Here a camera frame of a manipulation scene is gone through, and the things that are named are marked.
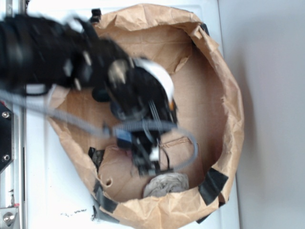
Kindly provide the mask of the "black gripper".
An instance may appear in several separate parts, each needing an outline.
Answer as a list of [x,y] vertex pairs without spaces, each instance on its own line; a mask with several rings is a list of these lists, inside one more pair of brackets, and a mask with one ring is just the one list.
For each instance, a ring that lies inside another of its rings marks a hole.
[[148,129],[133,132],[116,129],[118,147],[131,152],[132,163],[141,177],[173,172],[169,165],[166,169],[161,169],[160,143],[164,133]]

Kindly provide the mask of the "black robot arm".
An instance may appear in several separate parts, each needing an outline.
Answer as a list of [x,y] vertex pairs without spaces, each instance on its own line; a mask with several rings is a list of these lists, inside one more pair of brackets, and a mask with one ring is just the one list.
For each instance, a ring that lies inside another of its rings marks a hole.
[[[89,22],[80,31],[41,17],[16,15],[0,23],[0,96],[92,135],[114,136],[132,153],[140,175],[162,174],[161,136],[177,126],[174,85],[168,72],[145,58],[133,58],[115,41],[99,38]],[[92,88],[96,101],[110,101],[122,122],[94,127],[71,114],[27,105],[26,85]]]

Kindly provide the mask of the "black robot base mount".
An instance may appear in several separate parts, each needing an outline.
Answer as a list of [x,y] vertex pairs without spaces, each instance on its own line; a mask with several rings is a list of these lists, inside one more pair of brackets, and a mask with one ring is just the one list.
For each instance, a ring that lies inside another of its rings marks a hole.
[[0,103],[0,173],[11,163],[13,138],[12,112]]

